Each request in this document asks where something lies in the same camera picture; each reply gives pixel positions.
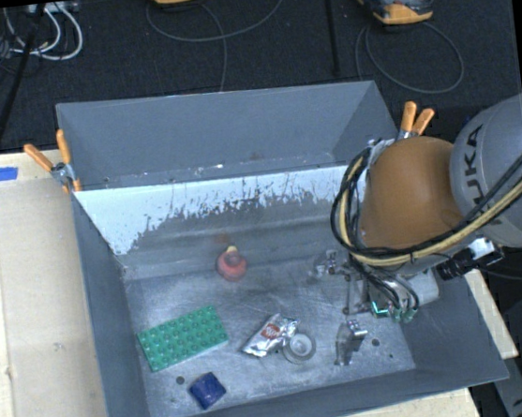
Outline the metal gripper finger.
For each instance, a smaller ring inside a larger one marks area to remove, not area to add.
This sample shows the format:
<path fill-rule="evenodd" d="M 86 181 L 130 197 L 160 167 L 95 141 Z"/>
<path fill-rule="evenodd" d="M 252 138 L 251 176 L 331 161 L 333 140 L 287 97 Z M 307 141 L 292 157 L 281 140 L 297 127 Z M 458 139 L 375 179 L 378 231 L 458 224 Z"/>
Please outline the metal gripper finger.
<path fill-rule="evenodd" d="M 318 280 L 335 280 L 337 277 L 350 282 L 350 268 L 347 257 L 339 255 L 335 249 L 326 249 L 318 254 L 312 263 L 313 275 Z"/>
<path fill-rule="evenodd" d="M 355 352 L 358 352 L 368 336 L 368 330 L 355 318 L 346 319 L 339 324 L 336 333 L 335 365 L 350 365 Z"/>

